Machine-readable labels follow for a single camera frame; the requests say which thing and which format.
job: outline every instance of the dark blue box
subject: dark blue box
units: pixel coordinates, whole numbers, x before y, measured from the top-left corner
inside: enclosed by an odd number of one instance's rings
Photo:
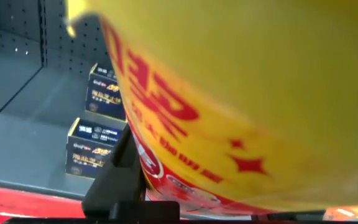
[[[120,135],[119,129],[75,119],[67,134],[66,173],[95,178]]]
[[[89,73],[85,110],[119,121],[127,121],[114,70],[97,63]]]

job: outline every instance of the red star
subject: red star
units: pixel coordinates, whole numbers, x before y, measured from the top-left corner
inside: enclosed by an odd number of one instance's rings
[[[230,144],[233,149],[244,149],[244,145],[240,139],[230,139]]]
[[[263,159],[241,159],[235,156],[230,156],[238,166],[238,172],[257,172],[264,175],[269,175],[262,167]]]

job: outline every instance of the yellow package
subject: yellow package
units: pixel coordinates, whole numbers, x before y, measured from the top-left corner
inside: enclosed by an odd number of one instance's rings
[[[220,215],[358,204],[358,1],[67,6],[69,24],[101,17],[154,199]]]

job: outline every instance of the gray metal shelf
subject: gray metal shelf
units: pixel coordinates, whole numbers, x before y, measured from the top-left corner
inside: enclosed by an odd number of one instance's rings
[[[84,112],[89,70],[108,57],[95,17],[72,41],[63,14],[62,0],[0,0],[0,187],[82,199],[92,180],[65,173],[72,122],[125,124]]]
[[[46,68],[6,106],[0,113],[0,187],[84,196],[92,180],[65,174],[65,144],[82,114],[85,89],[80,77]]]

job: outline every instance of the pegboard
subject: pegboard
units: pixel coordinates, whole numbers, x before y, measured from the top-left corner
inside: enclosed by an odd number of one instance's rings
[[[90,64],[109,62],[108,51],[104,43],[99,19],[89,16],[79,21],[76,28],[76,37],[71,38],[63,23],[65,17],[65,3],[63,0],[44,0],[45,3],[45,42],[47,64],[58,65],[73,70],[74,67],[83,67],[78,64],[85,60]]]
[[[40,44],[0,29],[0,52],[41,66]]]
[[[0,29],[40,42],[39,2],[0,0]]]

